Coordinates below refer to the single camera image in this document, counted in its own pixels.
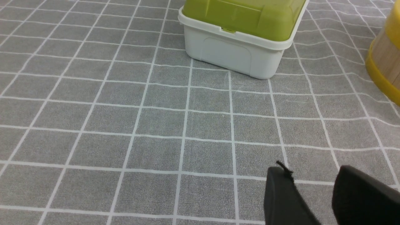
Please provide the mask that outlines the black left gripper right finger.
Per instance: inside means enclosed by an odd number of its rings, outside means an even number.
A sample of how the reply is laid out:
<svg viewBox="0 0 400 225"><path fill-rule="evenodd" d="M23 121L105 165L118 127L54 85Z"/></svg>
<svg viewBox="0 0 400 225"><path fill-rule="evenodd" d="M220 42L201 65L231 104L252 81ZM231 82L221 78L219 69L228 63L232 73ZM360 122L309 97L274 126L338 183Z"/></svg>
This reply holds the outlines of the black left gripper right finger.
<svg viewBox="0 0 400 225"><path fill-rule="evenodd" d="M339 225L398 225L400 194L349 165L340 167L332 209Z"/></svg>

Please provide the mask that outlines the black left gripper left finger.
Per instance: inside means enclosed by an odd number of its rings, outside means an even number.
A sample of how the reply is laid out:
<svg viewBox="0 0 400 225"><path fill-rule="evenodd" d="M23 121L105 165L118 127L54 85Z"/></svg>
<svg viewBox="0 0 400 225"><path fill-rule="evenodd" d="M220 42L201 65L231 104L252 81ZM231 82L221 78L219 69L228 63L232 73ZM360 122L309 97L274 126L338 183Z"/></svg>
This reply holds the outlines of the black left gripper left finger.
<svg viewBox="0 0 400 225"><path fill-rule="evenodd" d="M267 170L264 195L266 225L320 225L296 188L293 172L282 162Z"/></svg>

